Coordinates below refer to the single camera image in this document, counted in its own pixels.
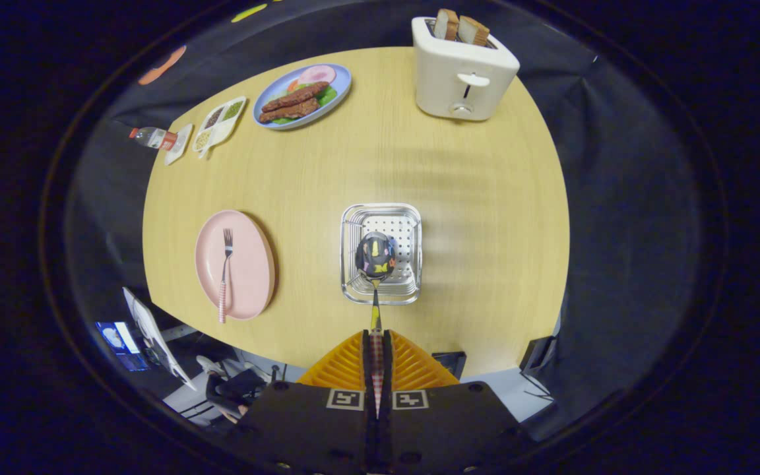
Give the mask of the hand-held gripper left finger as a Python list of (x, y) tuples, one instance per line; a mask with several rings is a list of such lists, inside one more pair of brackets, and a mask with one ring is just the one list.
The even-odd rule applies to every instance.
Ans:
[(353, 334), (295, 382), (271, 381), (226, 436), (255, 474), (360, 474), (374, 400), (367, 331)]

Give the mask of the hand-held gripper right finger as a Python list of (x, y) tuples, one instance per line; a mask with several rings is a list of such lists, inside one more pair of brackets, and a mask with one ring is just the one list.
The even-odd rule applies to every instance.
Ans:
[(384, 333), (384, 455), (395, 474), (495, 474), (533, 439), (483, 381), (461, 383), (398, 332)]

